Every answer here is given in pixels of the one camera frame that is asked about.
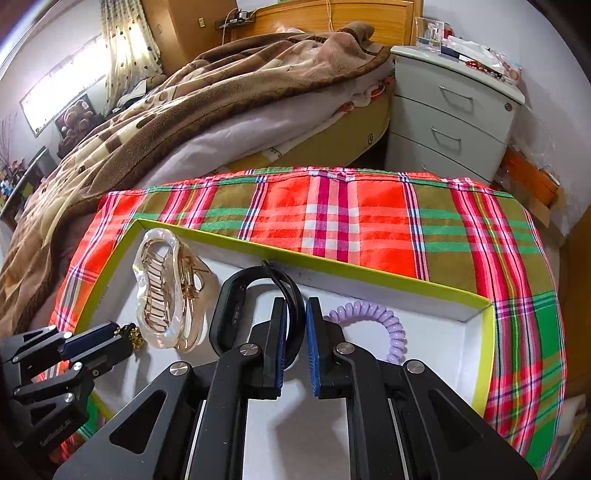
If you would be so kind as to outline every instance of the nightstand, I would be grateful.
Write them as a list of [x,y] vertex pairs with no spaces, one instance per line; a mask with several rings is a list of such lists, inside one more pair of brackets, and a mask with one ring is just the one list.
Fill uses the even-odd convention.
[[525,96],[452,57],[393,47],[396,82],[386,170],[470,177],[489,185]]

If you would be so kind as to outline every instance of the window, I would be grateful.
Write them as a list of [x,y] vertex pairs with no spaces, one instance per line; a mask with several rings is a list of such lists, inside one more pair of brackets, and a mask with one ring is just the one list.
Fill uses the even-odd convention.
[[103,77],[109,62],[109,50],[98,36],[39,80],[21,100],[22,111],[35,136],[76,96]]

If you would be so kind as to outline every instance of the silver screw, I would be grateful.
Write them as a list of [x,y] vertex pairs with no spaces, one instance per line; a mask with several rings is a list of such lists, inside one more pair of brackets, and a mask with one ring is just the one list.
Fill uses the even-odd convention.
[[172,365],[170,365],[170,368],[168,370],[175,377],[179,377],[189,371],[189,366],[185,362],[175,362]]
[[411,360],[407,363],[407,370],[412,374],[422,374],[425,371],[425,365],[418,360]]
[[258,353],[258,345],[254,343],[245,343],[240,347],[240,353],[244,356],[251,356]]
[[355,351],[355,345],[349,342],[341,342],[336,346],[336,351],[341,355],[349,355]]

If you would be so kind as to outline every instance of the curtain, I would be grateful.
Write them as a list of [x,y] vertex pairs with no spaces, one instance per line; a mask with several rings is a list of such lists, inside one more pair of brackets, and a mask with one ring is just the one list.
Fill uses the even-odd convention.
[[141,80],[162,73],[160,50],[139,0],[100,0],[100,22],[111,67],[106,78],[108,114]]

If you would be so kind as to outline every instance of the checkered cloth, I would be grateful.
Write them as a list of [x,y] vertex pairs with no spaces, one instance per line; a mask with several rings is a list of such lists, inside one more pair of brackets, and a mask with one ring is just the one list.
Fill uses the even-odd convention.
[[419,278],[491,299],[485,419],[542,473],[566,383],[560,309],[538,233],[510,195],[469,179],[268,168],[105,195],[51,322],[76,327],[109,254],[152,219]]

